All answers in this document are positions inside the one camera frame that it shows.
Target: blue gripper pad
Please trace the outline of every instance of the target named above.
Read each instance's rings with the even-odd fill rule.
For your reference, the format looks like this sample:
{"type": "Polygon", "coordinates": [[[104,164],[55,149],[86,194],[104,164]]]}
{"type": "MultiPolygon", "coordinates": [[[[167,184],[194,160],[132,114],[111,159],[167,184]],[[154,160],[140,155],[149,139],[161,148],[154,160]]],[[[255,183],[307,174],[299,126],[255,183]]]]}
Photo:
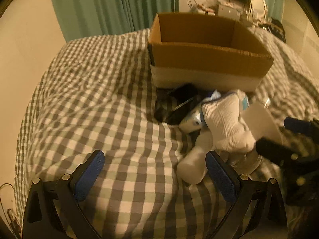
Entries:
{"type": "Polygon", "coordinates": [[[95,150],[83,164],[80,164],[72,174],[71,189],[76,202],[86,199],[105,163],[104,153],[95,150]]]}
{"type": "Polygon", "coordinates": [[[214,181],[227,202],[235,203],[240,190],[237,172],[220,158],[215,151],[206,155],[208,175],[214,181]]]}

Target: white sock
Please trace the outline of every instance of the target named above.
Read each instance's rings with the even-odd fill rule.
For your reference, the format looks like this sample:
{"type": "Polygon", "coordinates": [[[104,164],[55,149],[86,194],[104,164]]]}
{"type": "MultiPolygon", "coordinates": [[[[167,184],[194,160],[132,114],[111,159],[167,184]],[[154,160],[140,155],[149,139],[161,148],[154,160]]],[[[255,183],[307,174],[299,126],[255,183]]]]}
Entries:
{"type": "Polygon", "coordinates": [[[260,156],[256,150],[249,153],[228,153],[225,151],[216,151],[223,161],[229,164],[234,170],[240,174],[251,174],[260,165],[263,157],[260,156]]]}
{"type": "Polygon", "coordinates": [[[213,147],[213,137],[210,130],[202,128],[196,139],[195,146],[178,163],[176,173],[189,184],[198,184],[207,173],[205,157],[213,147]]]}
{"type": "Polygon", "coordinates": [[[239,116],[237,94],[229,94],[202,105],[205,122],[213,135],[213,149],[229,153],[253,150],[255,139],[239,116]]]}

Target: cardboard box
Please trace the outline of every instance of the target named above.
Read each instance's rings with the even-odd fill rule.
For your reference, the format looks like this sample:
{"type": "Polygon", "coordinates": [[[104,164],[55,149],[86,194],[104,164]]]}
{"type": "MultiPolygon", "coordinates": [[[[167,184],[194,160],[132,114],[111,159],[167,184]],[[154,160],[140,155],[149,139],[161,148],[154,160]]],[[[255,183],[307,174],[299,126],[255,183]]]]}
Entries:
{"type": "Polygon", "coordinates": [[[202,14],[157,14],[148,50],[158,88],[192,83],[205,90],[253,92],[273,63],[239,22],[202,14]]]}

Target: gingham bedspread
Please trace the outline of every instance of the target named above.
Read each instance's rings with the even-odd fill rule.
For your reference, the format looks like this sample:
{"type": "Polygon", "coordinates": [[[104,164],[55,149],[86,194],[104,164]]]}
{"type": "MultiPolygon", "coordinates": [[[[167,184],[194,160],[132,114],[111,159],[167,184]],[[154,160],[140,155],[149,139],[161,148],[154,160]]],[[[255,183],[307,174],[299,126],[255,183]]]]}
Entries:
{"type": "MultiPolygon", "coordinates": [[[[274,57],[253,101],[269,97],[279,126],[286,116],[319,118],[319,83],[304,62],[272,34],[252,32],[274,57]]],[[[189,186],[176,175],[194,140],[153,117],[148,34],[77,39],[53,59],[18,137],[14,190],[21,223],[32,180],[72,173],[94,149],[105,153],[105,166],[81,208],[103,238],[203,238],[224,216],[228,206],[208,176],[189,186]]],[[[282,132],[302,154],[315,152],[309,139],[282,132]]],[[[280,180],[280,171],[265,160],[251,176],[280,180]]],[[[291,231],[300,211],[287,208],[287,215],[291,231]]]]}

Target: round mirror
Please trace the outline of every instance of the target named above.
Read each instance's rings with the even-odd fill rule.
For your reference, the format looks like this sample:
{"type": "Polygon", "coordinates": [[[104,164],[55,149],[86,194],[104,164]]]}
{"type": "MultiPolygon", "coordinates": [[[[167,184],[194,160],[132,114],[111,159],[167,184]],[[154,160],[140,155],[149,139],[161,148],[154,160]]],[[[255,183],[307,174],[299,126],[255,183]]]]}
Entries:
{"type": "Polygon", "coordinates": [[[265,0],[251,0],[251,13],[254,18],[264,21],[267,14],[267,5],[265,0]]]}

